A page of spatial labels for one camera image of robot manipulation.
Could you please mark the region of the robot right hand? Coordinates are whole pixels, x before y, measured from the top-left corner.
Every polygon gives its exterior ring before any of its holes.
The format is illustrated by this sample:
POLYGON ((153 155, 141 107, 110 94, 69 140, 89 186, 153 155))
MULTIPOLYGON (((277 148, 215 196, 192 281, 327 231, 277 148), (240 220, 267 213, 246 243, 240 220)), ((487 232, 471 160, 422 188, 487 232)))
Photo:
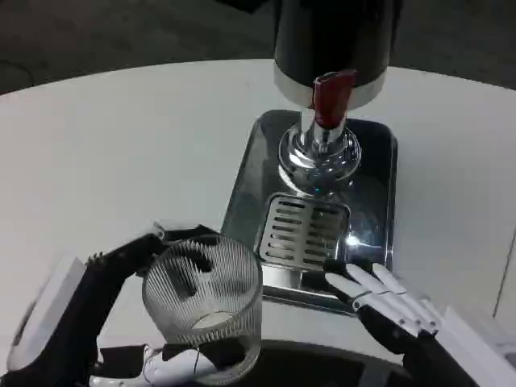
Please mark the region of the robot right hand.
POLYGON ((515 338, 487 314, 458 306, 439 312, 385 266, 370 261, 323 266, 323 287, 356 313, 384 348, 402 356, 421 386, 513 386, 515 338))

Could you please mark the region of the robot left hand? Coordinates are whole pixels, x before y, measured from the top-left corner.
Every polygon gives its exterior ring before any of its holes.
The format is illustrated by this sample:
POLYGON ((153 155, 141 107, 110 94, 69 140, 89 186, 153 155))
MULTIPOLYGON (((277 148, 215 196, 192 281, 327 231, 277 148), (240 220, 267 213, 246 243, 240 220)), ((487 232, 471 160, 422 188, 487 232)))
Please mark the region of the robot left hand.
POLYGON ((97 338, 127 278, 176 241, 217 244, 198 223, 155 222, 107 253, 61 261, 27 308, 11 342, 3 386, 177 386, 227 371, 245 358, 237 338, 197 347, 99 348, 97 338))

